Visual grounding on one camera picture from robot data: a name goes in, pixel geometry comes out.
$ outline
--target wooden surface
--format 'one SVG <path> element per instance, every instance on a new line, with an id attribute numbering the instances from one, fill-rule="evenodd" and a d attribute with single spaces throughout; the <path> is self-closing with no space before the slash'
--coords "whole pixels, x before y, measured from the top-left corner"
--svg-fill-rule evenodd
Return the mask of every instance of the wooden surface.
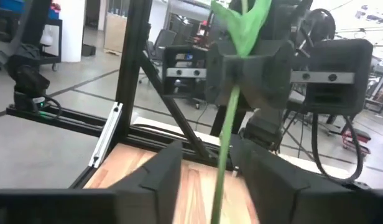
<path id="1" fill-rule="evenodd" d="M 118 144 L 85 188 L 106 188 L 141 166 L 154 152 Z M 209 223 L 215 191 L 216 168 L 182 161 L 173 223 Z M 221 223 L 259 223 L 244 181 L 227 172 Z"/>
<path id="2" fill-rule="evenodd" d="M 154 121 L 154 120 L 151 120 L 151 119 L 146 119 L 146 118 L 143 118 L 143 117 L 136 118 L 135 121 L 133 122 L 133 124 L 148 124 L 148 125 L 160 127 L 160 128 L 163 128 L 163 129 L 167 129 L 167 130 L 170 130 L 170 131 L 173 131 L 173 132 L 176 132 L 176 133 L 182 133 L 182 130 L 179 127 L 176 127 L 176 126 L 173 126 L 173 125 L 170 125 L 170 124 L 161 123 L 161 122 Z M 204 142 L 208 142 L 210 144 L 214 144 L 214 145 L 219 146 L 219 138 L 214 137 L 214 136 L 210 136 L 209 134 L 199 133 L 199 132 L 196 132 L 196 131 L 195 131 L 195 133 L 196 133 L 196 136 L 199 137 Z M 285 154 L 279 154 L 279 156 L 282 159 L 285 159 L 286 161 L 289 161 L 293 165 L 301 167 L 302 169 L 309 170 L 310 172 L 315 172 L 317 174 L 321 173 L 318 170 L 316 164 L 314 162 L 312 162 L 312 161 L 308 161 L 308 160 L 305 160 L 305 159 L 299 159 L 299 158 L 288 156 L 288 155 L 285 155 Z M 328 166 L 328 165 L 325 165 L 325 164 L 323 164 L 323 167 L 327 171 L 327 173 L 329 175 L 333 176 L 333 177 L 337 177 L 337 178 L 340 178 L 340 179 L 345 179 L 345 178 L 350 176 L 349 172 L 344 170 L 344 169 L 340 169 L 340 168 L 333 167 L 333 166 Z"/>
<path id="3" fill-rule="evenodd" d="M 104 49 L 122 52 L 126 26 L 127 18 L 107 13 Z"/>

